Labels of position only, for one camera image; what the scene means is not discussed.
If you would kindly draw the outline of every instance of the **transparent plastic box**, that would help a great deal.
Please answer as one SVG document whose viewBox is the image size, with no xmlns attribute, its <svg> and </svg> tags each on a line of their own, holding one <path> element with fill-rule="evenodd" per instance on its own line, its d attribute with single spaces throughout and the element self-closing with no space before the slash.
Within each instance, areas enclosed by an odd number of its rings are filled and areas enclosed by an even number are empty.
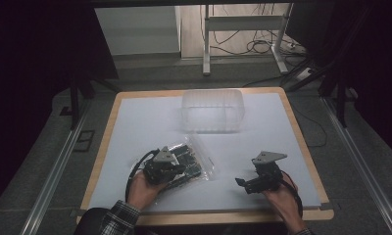
<svg viewBox="0 0 392 235">
<path fill-rule="evenodd" d="M 181 115 L 187 131 L 238 131 L 245 115 L 242 93 L 237 89 L 185 91 Z"/>
</svg>

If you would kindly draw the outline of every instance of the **sleeve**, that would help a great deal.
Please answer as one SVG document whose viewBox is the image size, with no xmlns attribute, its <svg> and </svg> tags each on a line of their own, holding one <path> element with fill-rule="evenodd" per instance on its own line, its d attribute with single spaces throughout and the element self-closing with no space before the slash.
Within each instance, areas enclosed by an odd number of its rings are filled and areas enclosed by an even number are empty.
<svg viewBox="0 0 392 235">
<path fill-rule="evenodd" d="M 306 228 L 304 230 L 301 230 L 300 232 L 296 233 L 295 235 L 316 235 L 312 230 L 309 228 Z"/>
<path fill-rule="evenodd" d="M 101 223 L 101 235 L 132 234 L 140 210 L 121 200 L 107 212 Z"/>
</svg>

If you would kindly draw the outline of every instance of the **gray floor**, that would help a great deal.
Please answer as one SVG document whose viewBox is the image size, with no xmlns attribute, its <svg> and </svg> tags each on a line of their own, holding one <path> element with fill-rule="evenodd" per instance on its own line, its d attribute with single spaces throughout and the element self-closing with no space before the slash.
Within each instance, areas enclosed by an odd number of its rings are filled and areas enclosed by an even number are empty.
<svg viewBox="0 0 392 235">
<path fill-rule="evenodd" d="M 278 86 L 280 82 L 280 78 L 270 79 L 279 76 L 271 57 L 213 60 L 212 75 L 209 77 L 202 75 L 200 60 L 180 60 L 178 55 L 118 57 L 115 60 L 120 79 L 110 81 L 124 91 L 242 87 L 258 80 L 265 81 L 252 86 Z M 37 234 L 74 232 L 76 214 L 79 213 L 116 97 L 107 87 L 97 83 L 93 85 L 96 96 L 91 100 L 82 129 L 95 131 L 92 145 L 87 152 L 71 154 Z M 317 234 L 390 234 L 322 104 L 318 87 L 319 81 L 315 81 L 287 94 L 335 214 L 331 220 L 308 221 L 308 225 Z M 69 105 L 68 91 L 55 97 L 53 113 L 1 197 L 0 234 L 19 234 L 22 231 L 43 183 L 70 134 L 71 117 L 60 116 L 61 109 Z M 392 203 L 392 151 L 355 111 L 353 102 L 346 106 L 346 121 L 368 167 Z M 78 143 L 74 148 L 81 150 L 84 147 L 83 143 Z M 258 229 L 263 229 L 258 234 L 268 234 L 264 230 L 267 229 L 265 225 Z M 197 234 L 202 230 L 202 227 L 195 227 L 191 232 L 184 228 L 183 232 L 177 232 L 177 229 L 175 232 Z"/>
</svg>

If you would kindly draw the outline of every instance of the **white wall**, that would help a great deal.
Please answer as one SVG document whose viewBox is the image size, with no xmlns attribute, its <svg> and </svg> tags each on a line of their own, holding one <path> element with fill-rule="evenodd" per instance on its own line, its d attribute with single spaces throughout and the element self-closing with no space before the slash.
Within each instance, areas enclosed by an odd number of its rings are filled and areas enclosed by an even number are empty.
<svg viewBox="0 0 392 235">
<path fill-rule="evenodd" d="M 179 52 L 177 7 L 95 9 L 112 55 Z"/>
</svg>

